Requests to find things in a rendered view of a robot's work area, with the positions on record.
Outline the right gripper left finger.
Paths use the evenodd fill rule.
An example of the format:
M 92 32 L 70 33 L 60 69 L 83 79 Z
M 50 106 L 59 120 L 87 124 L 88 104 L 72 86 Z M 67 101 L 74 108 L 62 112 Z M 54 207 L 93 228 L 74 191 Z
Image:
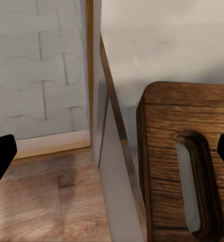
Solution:
M 17 153 L 17 144 L 13 135 L 0 137 L 0 180 Z

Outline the cutting board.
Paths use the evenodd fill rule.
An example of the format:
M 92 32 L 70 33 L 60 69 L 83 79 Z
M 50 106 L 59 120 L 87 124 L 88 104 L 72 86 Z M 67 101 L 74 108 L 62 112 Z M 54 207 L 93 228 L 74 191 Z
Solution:
M 217 153 L 224 134 L 224 85 L 150 83 L 140 100 L 147 242 L 224 242 L 224 161 Z M 176 138 L 199 150 L 211 218 L 203 239 L 185 215 Z

